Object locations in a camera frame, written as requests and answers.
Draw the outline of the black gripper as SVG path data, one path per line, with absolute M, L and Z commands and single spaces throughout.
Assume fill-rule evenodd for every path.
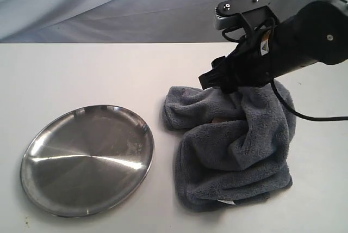
M 237 45 L 227 56 L 212 61 L 212 69 L 198 77 L 201 88 L 232 93 L 239 87 L 263 87 L 275 78 L 275 51 L 271 44 Z

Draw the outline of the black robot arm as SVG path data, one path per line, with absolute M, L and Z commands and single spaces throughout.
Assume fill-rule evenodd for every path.
M 347 0 L 317 0 L 280 21 L 270 0 L 228 0 L 216 10 L 223 33 L 243 29 L 236 49 L 216 58 L 199 77 L 201 87 L 232 93 L 262 87 L 272 79 L 317 62 L 336 65 L 347 59 Z

